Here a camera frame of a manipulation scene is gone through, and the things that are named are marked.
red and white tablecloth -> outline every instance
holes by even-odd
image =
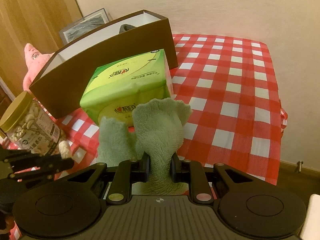
[[[287,114],[266,44],[215,35],[173,38],[179,62],[170,70],[174,98],[193,109],[178,155],[208,167],[222,162],[276,184]],[[87,114],[78,109],[54,121],[66,132],[75,160],[57,177],[95,163],[99,128]],[[14,228],[12,239],[19,236]]]

brown box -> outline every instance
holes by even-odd
[[[122,24],[136,28],[118,34]],[[61,118],[80,107],[97,67],[141,53],[164,49],[169,68],[178,66],[169,19],[146,10],[121,17],[59,49],[30,86],[52,114]]]

framed picture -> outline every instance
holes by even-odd
[[[104,8],[97,10],[80,20],[69,24],[67,27],[63,28],[59,34],[66,45],[74,39],[86,34],[89,31],[109,22],[106,10]]]

ribbed gray panel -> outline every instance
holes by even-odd
[[[70,240],[245,240],[226,228],[210,207],[187,196],[133,196],[109,207],[100,221]],[[297,240],[291,236],[287,240]]]

pink starfish plush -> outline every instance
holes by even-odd
[[[51,58],[52,54],[41,54],[39,50],[37,50],[34,46],[30,43],[27,43],[24,47],[24,55],[26,58],[26,64],[28,68],[28,72],[23,79],[22,87],[23,90],[28,91],[29,93],[29,86],[36,78],[40,70],[44,67],[44,65],[48,62]]]

